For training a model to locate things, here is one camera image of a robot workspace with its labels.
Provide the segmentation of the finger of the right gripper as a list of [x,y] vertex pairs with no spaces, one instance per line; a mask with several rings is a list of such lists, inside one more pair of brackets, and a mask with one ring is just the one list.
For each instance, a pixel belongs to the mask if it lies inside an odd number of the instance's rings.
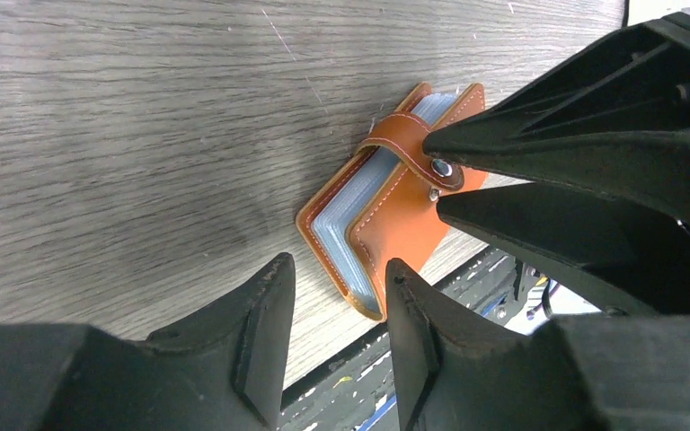
[[431,133],[423,149],[690,225],[690,15],[607,34],[493,108]]
[[601,310],[690,314],[690,227],[670,216],[538,183],[446,196],[437,211]]

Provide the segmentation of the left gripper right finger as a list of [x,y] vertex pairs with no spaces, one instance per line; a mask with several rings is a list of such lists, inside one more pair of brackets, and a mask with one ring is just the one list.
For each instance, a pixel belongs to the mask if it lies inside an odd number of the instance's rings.
[[413,303],[438,373],[402,430],[690,430],[690,316],[560,317],[525,336],[386,266],[388,320]]

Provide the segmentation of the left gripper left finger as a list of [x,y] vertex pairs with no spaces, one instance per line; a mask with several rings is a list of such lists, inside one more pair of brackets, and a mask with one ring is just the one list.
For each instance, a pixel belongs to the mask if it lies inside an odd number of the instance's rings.
[[0,324],[0,430],[273,430],[293,257],[143,340],[87,324]]

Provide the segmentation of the brown leather card holder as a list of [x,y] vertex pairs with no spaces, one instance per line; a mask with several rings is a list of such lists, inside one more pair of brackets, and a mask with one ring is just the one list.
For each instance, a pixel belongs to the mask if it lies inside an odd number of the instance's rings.
[[368,319],[387,317],[387,262],[401,259],[420,270],[445,238],[438,199],[480,189],[487,178],[424,154],[424,139],[484,109],[482,84],[458,94],[418,84],[298,212],[305,242],[342,297]]

